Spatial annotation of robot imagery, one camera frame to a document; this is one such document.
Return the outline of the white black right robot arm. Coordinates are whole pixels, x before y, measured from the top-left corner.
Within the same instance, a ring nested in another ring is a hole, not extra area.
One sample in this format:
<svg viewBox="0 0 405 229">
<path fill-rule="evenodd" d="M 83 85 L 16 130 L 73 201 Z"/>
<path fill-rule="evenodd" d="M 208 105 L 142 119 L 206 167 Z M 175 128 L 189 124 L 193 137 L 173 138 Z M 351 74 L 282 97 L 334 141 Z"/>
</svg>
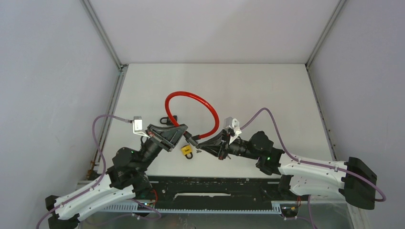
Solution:
<svg viewBox="0 0 405 229">
<path fill-rule="evenodd" d="M 263 131 L 248 140 L 232 136 L 223 130 L 217 136 L 199 143 L 199 150 L 220 160 L 228 155 L 256 160 L 256 167 L 266 175 L 280 175 L 278 194 L 283 199 L 293 196 L 329 196 L 343 198 L 347 203 L 366 210 L 375 208 L 377 175 L 359 158 L 348 161 L 311 162 L 297 155 L 289 156 L 277 149 Z"/>
</svg>

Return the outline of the yellow padlock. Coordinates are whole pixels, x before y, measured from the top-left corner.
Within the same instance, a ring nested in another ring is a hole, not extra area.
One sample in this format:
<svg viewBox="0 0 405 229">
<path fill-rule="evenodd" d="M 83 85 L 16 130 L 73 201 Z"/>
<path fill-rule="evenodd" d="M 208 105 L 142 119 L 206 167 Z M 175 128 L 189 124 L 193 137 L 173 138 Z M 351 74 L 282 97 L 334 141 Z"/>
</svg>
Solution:
<svg viewBox="0 0 405 229">
<path fill-rule="evenodd" d="M 188 159 L 193 159 L 193 151 L 191 145 L 185 145 L 181 148 L 182 154 Z"/>
</svg>

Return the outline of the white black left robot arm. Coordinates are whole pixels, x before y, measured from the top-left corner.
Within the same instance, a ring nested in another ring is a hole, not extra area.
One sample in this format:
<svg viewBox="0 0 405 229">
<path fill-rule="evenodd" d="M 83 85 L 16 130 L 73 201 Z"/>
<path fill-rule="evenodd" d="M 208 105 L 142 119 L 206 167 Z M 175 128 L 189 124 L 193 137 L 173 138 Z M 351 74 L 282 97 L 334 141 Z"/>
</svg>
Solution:
<svg viewBox="0 0 405 229">
<path fill-rule="evenodd" d="M 113 157 L 113 165 L 105 174 L 66 196 L 49 196 L 45 203 L 51 212 L 51 229 L 75 229 L 78 224 L 97 211 L 117 202 L 147 198 L 152 191 L 146 171 L 162 151 L 172 151 L 186 133 L 185 124 L 172 127 L 149 125 L 147 139 L 139 150 L 120 148 Z"/>
</svg>

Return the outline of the black padlock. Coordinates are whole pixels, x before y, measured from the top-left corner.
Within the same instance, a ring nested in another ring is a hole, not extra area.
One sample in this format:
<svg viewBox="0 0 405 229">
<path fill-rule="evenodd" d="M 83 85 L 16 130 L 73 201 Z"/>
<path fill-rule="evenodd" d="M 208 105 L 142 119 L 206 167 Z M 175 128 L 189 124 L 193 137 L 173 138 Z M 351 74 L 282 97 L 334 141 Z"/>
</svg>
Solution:
<svg viewBox="0 0 405 229">
<path fill-rule="evenodd" d="M 166 126 L 175 126 L 173 121 L 167 116 L 167 117 L 162 117 L 160 119 L 160 124 L 166 125 Z"/>
</svg>

